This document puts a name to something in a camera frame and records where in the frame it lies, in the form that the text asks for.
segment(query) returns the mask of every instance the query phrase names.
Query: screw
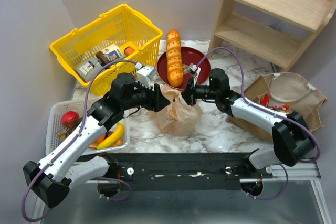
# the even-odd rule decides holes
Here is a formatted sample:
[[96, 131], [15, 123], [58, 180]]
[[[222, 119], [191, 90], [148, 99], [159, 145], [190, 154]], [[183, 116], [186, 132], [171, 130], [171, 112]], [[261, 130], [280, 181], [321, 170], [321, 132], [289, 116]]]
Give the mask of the screw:
[[267, 172], [268, 174], [271, 174], [271, 173], [273, 172], [272, 167], [267, 166], [267, 167], [266, 167], [266, 172]]
[[226, 166], [226, 168], [225, 168], [225, 173], [226, 173], [227, 175], [230, 175], [230, 174], [232, 173], [232, 169], [231, 169], [231, 167]]
[[127, 174], [130, 175], [130, 176], [132, 176], [134, 174], [134, 169], [132, 167], [129, 167], [127, 169]]

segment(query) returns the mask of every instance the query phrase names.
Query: paper bag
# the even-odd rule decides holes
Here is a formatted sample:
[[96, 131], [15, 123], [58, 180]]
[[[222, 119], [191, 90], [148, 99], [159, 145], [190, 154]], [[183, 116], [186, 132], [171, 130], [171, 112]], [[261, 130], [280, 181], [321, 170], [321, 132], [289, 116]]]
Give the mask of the paper bag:
[[[277, 82], [274, 87], [275, 81], [278, 77], [283, 77], [282, 82]], [[265, 76], [259, 76], [244, 92], [245, 96], [260, 104], [260, 99], [265, 94], [272, 92], [276, 95], [281, 94], [281, 99], [271, 99], [269, 105], [289, 104], [289, 112], [296, 111], [300, 113], [307, 123], [311, 132], [323, 127], [319, 116], [319, 108], [327, 101], [327, 98], [311, 85], [304, 77], [296, 73], [272, 73]], [[251, 132], [253, 135], [262, 140], [272, 142], [272, 136], [265, 130], [239, 118], [228, 118], [228, 122], [233, 123], [246, 131]]]
[[167, 85], [161, 86], [162, 94], [170, 101], [170, 105], [154, 113], [150, 117], [164, 133], [173, 136], [188, 136], [195, 131], [196, 124], [201, 120], [202, 109], [197, 104], [189, 106], [181, 96], [179, 90]]

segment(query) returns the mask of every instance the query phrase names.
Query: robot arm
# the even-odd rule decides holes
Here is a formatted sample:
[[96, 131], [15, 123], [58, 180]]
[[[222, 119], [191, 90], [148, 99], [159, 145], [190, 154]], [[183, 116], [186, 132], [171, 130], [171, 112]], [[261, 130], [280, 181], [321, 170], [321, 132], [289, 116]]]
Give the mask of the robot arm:
[[249, 103], [246, 103], [240, 94], [230, 89], [228, 76], [223, 69], [212, 69], [209, 79], [209, 85], [196, 85], [193, 79], [189, 80], [186, 89], [181, 93], [187, 104], [193, 106], [197, 99], [211, 101], [221, 112], [244, 119], [273, 137], [273, 147], [254, 151], [245, 159], [247, 172], [281, 163], [294, 166], [313, 150], [314, 143], [305, 131], [275, 116], [277, 114], [288, 117], [308, 128], [302, 115], [297, 112], [289, 115], [275, 112], [248, 99]]
[[[150, 67], [146, 66], [143, 69], [147, 72], [145, 76], [148, 76]], [[43, 167], [49, 165], [33, 186], [34, 193], [48, 207], [52, 208], [60, 204], [68, 195], [70, 188], [90, 179], [104, 176], [110, 165], [116, 162], [110, 155], [102, 154], [72, 167], [90, 144], [123, 119], [124, 111], [143, 107], [158, 112], [170, 104], [169, 100], [162, 95], [158, 84], [155, 84], [152, 89], [149, 79], [145, 80], [145, 84], [141, 84], [136, 82], [135, 77], [129, 73], [119, 74], [112, 82], [111, 90], [89, 109], [85, 126], [80, 134], [80, 126], [78, 126], [67, 139], [39, 163], [30, 161], [24, 166], [26, 182], [29, 184]], [[51, 162], [52, 158], [61, 152], [76, 135], [78, 135], [76, 141], [54, 162]]]

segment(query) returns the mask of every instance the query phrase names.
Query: banana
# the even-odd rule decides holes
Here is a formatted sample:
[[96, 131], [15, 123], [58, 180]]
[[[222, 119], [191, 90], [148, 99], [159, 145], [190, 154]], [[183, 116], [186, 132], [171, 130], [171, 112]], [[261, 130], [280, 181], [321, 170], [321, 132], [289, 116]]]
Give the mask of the banana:
[[119, 138], [121, 138], [123, 133], [124, 133], [124, 125], [122, 125], [121, 123], [118, 123], [116, 130], [109, 137], [107, 137], [100, 144], [98, 144], [97, 149], [100, 150], [100, 149], [110, 147]]

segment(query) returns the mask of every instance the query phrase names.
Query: wire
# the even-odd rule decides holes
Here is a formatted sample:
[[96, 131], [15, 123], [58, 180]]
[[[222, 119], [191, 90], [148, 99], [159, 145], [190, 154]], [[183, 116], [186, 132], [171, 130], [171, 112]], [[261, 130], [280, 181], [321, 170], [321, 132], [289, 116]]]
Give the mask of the wire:
[[287, 118], [285, 116], [282, 116], [282, 115], [279, 115], [279, 114], [276, 114], [276, 113], [272, 113], [271, 111], [269, 111], [268, 109], [266, 108], [261, 108], [259, 106], [257, 106], [256, 104], [252, 103], [252, 102], [249, 102], [246, 97], [244, 96], [244, 83], [245, 83], [245, 79], [244, 79], [244, 69], [243, 69], [243, 64], [241, 63], [240, 59], [238, 58], [238, 56], [232, 51], [230, 50], [229, 48], [226, 48], [226, 47], [215, 47], [213, 48], [212, 50], [210, 50], [201, 60], [200, 62], [197, 64], [197, 66], [199, 67], [200, 64], [205, 60], [206, 57], [208, 57], [210, 54], [212, 54], [215, 50], [217, 49], [223, 49], [223, 50], [226, 50], [228, 52], [230, 52], [235, 58], [236, 60], [238, 61], [238, 64], [240, 66], [240, 71], [241, 71], [241, 75], [242, 75], [242, 85], [241, 85], [241, 98], [244, 100], [244, 102], [246, 102], [247, 104], [249, 104], [250, 106], [252, 106], [253, 108], [257, 109], [257, 110], [260, 110], [260, 111], [263, 111], [267, 114], [270, 114], [272, 116], [275, 116], [277, 118], [280, 118], [282, 120], [286, 120], [288, 122], [290, 122], [291, 124], [294, 124], [295, 126], [298, 126], [300, 127], [303, 131], [305, 131], [309, 137], [312, 139], [312, 141], [314, 142], [314, 145], [316, 146], [316, 149], [317, 149], [317, 154], [314, 158], [311, 158], [311, 159], [302, 159], [301, 161], [303, 163], [312, 163], [312, 162], [315, 162], [316, 160], [319, 159], [320, 155], [321, 155], [321, 146], [319, 144], [319, 142], [317, 141], [317, 139], [315, 138], [315, 136], [310, 132], [309, 129], [307, 129], [306, 127], [304, 127], [303, 125], [301, 125], [300, 123], [290, 119], [290, 118]]
[[277, 70], [276, 66], [274, 65], [274, 63], [271, 62], [271, 66], [272, 66], [273, 72], [277, 73], [278, 70]]
[[134, 65], [137, 64], [137, 62], [133, 61], [133, 60], [115, 60], [113, 62], [110, 62], [108, 64], [106, 64], [105, 66], [102, 67], [102, 69], [99, 70], [99, 72], [92, 78], [92, 80], [90, 81], [90, 84], [87, 88], [87, 91], [86, 91], [86, 94], [85, 94], [85, 99], [84, 99], [84, 110], [83, 110], [83, 120], [81, 122], [81, 126], [79, 128], [79, 131], [78, 133], [76, 134], [76, 136], [58, 153], [56, 154], [51, 160], [50, 162], [45, 165], [38, 173], [37, 175], [32, 179], [32, 181], [29, 183], [28, 187], [27, 187], [27, 190], [22, 198], [22, 201], [21, 201], [21, 214], [23, 216], [23, 218], [26, 220], [26, 221], [29, 221], [29, 222], [36, 222], [36, 221], [40, 221], [44, 218], [46, 218], [50, 212], [51, 212], [51, 209], [48, 209], [48, 211], [42, 215], [41, 217], [39, 218], [36, 218], [36, 219], [32, 219], [30, 217], [27, 216], [27, 213], [26, 213], [26, 200], [27, 200], [27, 196], [29, 194], [29, 191], [32, 189], [33, 185], [35, 184], [35, 182], [37, 181], [37, 179], [44, 173], [44, 171], [56, 160], [58, 159], [58, 157], [60, 155], [62, 155], [69, 147], [70, 145], [72, 145], [76, 139], [78, 138], [79, 134], [83, 131], [84, 129], [84, 125], [85, 125], [85, 121], [86, 121], [86, 113], [87, 113], [87, 106], [88, 106], [88, 98], [89, 98], [89, 91], [90, 91], [90, 88], [93, 84], [93, 81], [95, 80], [95, 78], [101, 74], [103, 71], [105, 71], [107, 68], [109, 68], [110, 66], [114, 65], [114, 64], [117, 64], [117, 63], [120, 63], [120, 62], [129, 62], [129, 63], [133, 63]]
[[134, 111], [134, 112], [132, 112], [131, 114], [129, 114], [128, 116], [124, 117], [124, 119], [129, 118], [131, 115], [136, 114], [139, 110], [141, 110], [141, 107], [140, 107], [140, 106], [138, 107], [138, 109], [137, 109], [136, 111]]
[[288, 172], [286, 171], [285, 167], [281, 164], [280, 164], [280, 166], [282, 167], [283, 171], [286, 174], [286, 184], [285, 184], [285, 187], [283, 188], [283, 190], [281, 192], [279, 192], [277, 195], [269, 197], [269, 198], [254, 196], [254, 195], [251, 195], [250, 193], [247, 193], [247, 196], [249, 196], [253, 199], [259, 199], [259, 200], [272, 200], [272, 199], [279, 198], [281, 195], [283, 195], [285, 193], [286, 189], [287, 189], [289, 178], [288, 178]]
[[126, 185], [126, 186], [128, 187], [128, 189], [129, 189], [129, 190], [128, 190], [128, 194], [127, 194], [127, 196], [124, 197], [124, 198], [121, 198], [121, 199], [113, 199], [113, 198], [110, 198], [110, 197], [106, 197], [104, 194], [101, 194], [100, 192], [98, 192], [100, 198], [104, 198], [104, 199], [109, 200], [109, 201], [124, 201], [124, 200], [126, 200], [128, 197], [131, 196], [132, 188], [131, 188], [131, 186], [130, 186], [127, 182], [125, 182], [125, 181], [123, 181], [123, 180], [120, 180], [120, 179], [116, 179], [116, 178], [104, 178], [104, 177], [99, 177], [98, 179], [101, 179], [101, 180], [108, 180], [108, 181], [114, 181], [114, 182], [119, 182], [119, 183], [122, 183], [122, 184]]
[[260, 186], [262, 182], [262, 175], [259, 173], [259, 182], [257, 183], [257, 186]]

